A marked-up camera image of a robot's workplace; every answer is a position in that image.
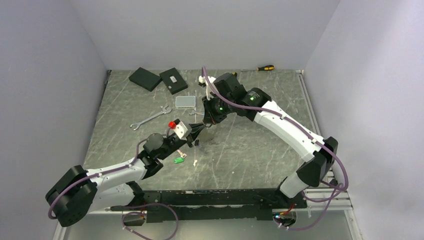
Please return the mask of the key with green tag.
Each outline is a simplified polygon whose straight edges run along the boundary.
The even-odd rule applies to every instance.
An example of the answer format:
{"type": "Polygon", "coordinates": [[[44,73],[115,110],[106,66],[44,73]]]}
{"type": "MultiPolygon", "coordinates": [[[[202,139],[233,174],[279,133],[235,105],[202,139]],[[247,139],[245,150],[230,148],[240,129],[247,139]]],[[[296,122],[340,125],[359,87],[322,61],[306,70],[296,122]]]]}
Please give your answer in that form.
{"type": "Polygon", "coordinates": [[[179,157],[177,157],[177,158],[175,158],[174,160],[173,160],[173,162],[175,163],[175,164],[180,164],[180,163],[183,163],[184,161],[185,161],[185,158],[187,157],[187,154],[186,153],[184,153],[184,152],[182,152],[181,150],[177,150],[177,152],[178,152],[178,154],[179,154],[179,157]]]}

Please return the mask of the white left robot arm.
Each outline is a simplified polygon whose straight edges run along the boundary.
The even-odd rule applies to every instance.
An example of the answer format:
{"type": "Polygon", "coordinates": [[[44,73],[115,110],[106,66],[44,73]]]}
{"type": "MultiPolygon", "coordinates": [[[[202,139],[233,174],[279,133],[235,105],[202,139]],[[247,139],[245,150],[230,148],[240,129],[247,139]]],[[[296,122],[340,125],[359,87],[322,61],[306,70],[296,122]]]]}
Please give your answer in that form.
{"type": "Polygon", "coordinates": [[[144,192],[138,181],[155,175],[162,160],[182,146],[193,147],[204,123],[185,123],[176,119],[168,125],[166,133],[152,133],[141,140],[135,156],[127,161],[96,168],[71,167],[47,192],[47,216],[69,227],[86,214],[115,206],[139,209],[144,203],[144,192]]]}

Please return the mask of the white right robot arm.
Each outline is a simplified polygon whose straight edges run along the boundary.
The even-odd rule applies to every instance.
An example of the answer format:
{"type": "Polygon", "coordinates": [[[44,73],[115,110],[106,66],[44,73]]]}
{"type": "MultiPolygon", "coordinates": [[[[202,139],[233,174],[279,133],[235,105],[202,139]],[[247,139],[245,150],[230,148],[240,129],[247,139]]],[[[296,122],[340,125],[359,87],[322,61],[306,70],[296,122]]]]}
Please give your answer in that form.
{"type": "Polygon", "coordinates": [[[323,138],[289,116],[263,90],[246,90],[233,73],[218,78],[202,73],[199,85],[206,88],[202,98],[205,124],[216,125],[227,115],[235,113],[259,124],[293,148],[303,164],[278,186],[276,203],[289,207],[295,197],[308,187],[318,187],[335,162],[338,142],[333,137],[323,138]]]}

